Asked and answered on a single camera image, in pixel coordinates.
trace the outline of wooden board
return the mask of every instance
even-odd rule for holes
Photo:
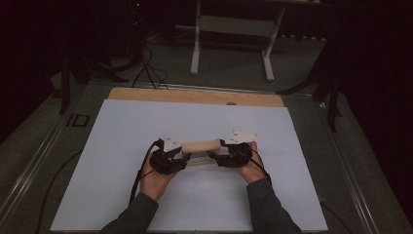
[[[203,104],[272,106],[284,107],[282,98],[277,95],[258,95],[241,93],[224,93],[210,91],[152,90],[135,88],[114,88],[109,99],[168,101]]]

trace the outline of black cable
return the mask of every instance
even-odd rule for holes
[[[137,171],[136,178],[134,179],[133,187],[131,188],[130,203],[131,203],[131,201],[133,201],[133,199],[134,199],[134,196],[135,196],[135,194],[136,194],[137,185],[139,184],[139,181],[140,181],[142,178],[144,178],[145,176],[148,176],[150,173],[152,173],[153,171],[156,170],[156,169],[154,169],[154,170],[152,170],[151,172],[149,172],[149,173],[141,176],[141,175],[142,175],[143,167],[145,166],[146,161],[148,160],[149,154],[151,153],[152,148],[153,148],[157,143],[158,143],[157,141],[153,142],[153,143],[151,144],[151,146],[149,146],[148,151],[146,151],[145,157],[143,158],[142,165],[140,166],[139,171]]]
[[[48,197],[49,197],[49,192],[52,189],[52,186],[57,178],[57,176],[60,174],[61,170],[63,170],[63,168],[70,162],[72,161],[74,158],[76,158],[80,153],[82,153],[83,149],[80,150],[79,152],[73,154],[66,162],[64,162],[64,164],[58,169],[57,173],[55,173],[51,183],[49,184],[48,190],[46,192],[46,195],[43,199],[43,203],[42,203],[42,207],[40,209],[40,214],[39,214],[39,219],[37,220],[37,228],[36,228],[36,234],[38,234],[40,232],[40,226],[42,224],[42,217],[43,217],[43,212],[45,211],[45,207],[46,207],[46,202],[48,201]]]
[[[253,150],[250,146],[249,146],[249,149],[251,150],[251,152],[256,153],[256,155],[258,156],[258,158],[261,160],[261,163],[262,163],[261,156],[258,154],[258,152],[255,151],[255,150]],[[246,156],[244,153],[242,153],[242,152],[240,152],[240,151],[237,151],[237,153],[243,155],[243,156],[244,156],[245,158],[247,158],[250,162],[252,162],[252,163],[255,164],[259,169],[261,169],[261,171],[264,173],[264,176],[270,181],[271,184],[273,184],[273,182],[271,181],[270,174],[268,174],[267,171],[265,171],[265,169],[264,169],[264,163],[262,163],[262,166],[261,166],[261,165],[259,165],[255,160],[253,160],[252,157],[249,158],[248,156]]]
[[[152,87],[156,90],[155,83],[154,83],[154,81],[152,80],[152,77],[151,77],[151,75],[150,75],[150,73],[149,73],[148,62],[145,60],[145,58],[142,60],[142,62],[143,62],[143,64],[145,65],[144,68],[145,68],[145,70],[146,70],[146,74],[148,75],[148,79],[149,79],[149,81],[151,82]]]
[[[150,55],[151,55],[151,58],[152,58],[152,55],[153,55],[153,52],[152,52],[152,50],[148,47],[148,46],[146,46],[145,45],[145,48],[149,51],[149,53],[150,53]],[[150,64],[149,64],[149,62],[150,62],[150,60],[148,60],[147,62],[146,62],[146,65],[147,65],[147,67],[149,67],[149,68],[151,68],[152,69],[152,73],[154,73],[155,74],[155,76],[158,78],[158,80],[160,81],[160,83],[158,84],[158,86],[155,88],[155,89],[157,89],[157,88],[159,88],[160,86],[161,86],[161,84],[163,84],[164,86],[165,86],[165,88],[167,88],[167,90],[169,89],[168,88],[168,86],[167,86],[167,84],[165,83],[165,80],[168,78],[168,73],[166,72],[166,71],[164,71],[164,70],[161,70],[161,69],[157,69],[157,68],[154,68],[153,66],[151,66]],[[159,75],[158,75],[158,73],[156,73],[156,71],[155,70],[159,70],[159,71],[161,71],[161,72],[165,72],[166,73],[166,77],[164,78],[164,79],[162,79]],[[150,75],[148,74],[148,76],[149,76],[149,79],[150,79],[150,81],[151,81],[151,83],[152,83],[152,85],[153,85],[153,81],[152,81],[152,79],[151,79],[151,77],[150,77]]]
[[[320,203],[326,210],[328,210],[332,215],[334,215],[335,218],[337,218],[337,220],[344,226],[344,228],[346,228],[346,230],[347,230],[350,234],[353,234],[353,232],[352,232],[352,230],[350,229],[350,227],[344,222],[343,219],[340,218],[340,216],[339,216],[337,213],[333,212],[329,207],[326,206],[325,203],[323,203],[323,202],[319,202],[319,203]]]
[[[137,80],[139,79],[142,72],[147,69],[146,65],[152,60],[152,50],[149,49],[149,47],[147,47],[147,46],[144,46],[144,48],[148,49],[148,51],[149,51],[149,59],[148,59],[147,63],[144,63],[143,62],[144,57],[142,57],[143,68],[139,71],[139,73],[137,73],[136,77],[134,78],[134,80],[131,84],[132,88],[134,88],[134,84],[137,82]]]

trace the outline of person's right hand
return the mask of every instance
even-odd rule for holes
[[[258,152],[257,143],[255,141],[249,143],[252,151],[252,160],[257,162],[259,165],[262,166],[262,161],[259,156],[255,153]],[[247,183],[253,183],[261,178],[265,178],[264,172],[258,168],[255,164],[249,161],[245,166],[236,168],[236,170],[240,173],[240,175],[245,179]]]

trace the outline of person's left hand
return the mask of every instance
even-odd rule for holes
[[[144,193],[155,201],[159,201],[162,195],[164,195],[170,180],[176,174],[161,175],[158,172],[154,171],[154,168],[152,168],[149,163],[151,157],[152,153],[148,156],[148,159],[143,166],[142,175],[144,176],[151,171],[153,172],[140,180],[140,192]]]

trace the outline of white paper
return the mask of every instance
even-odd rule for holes
[[[181,142],[256,140],[273,187],[303,231],[327,230],[291,118],[284,107],[106,100],[66,190],[53,231],[96,231],[128,205],[143,157],[165,134]],[[251,231],[246,183],[216,164],[191,166],[171,181],[149,231]]]

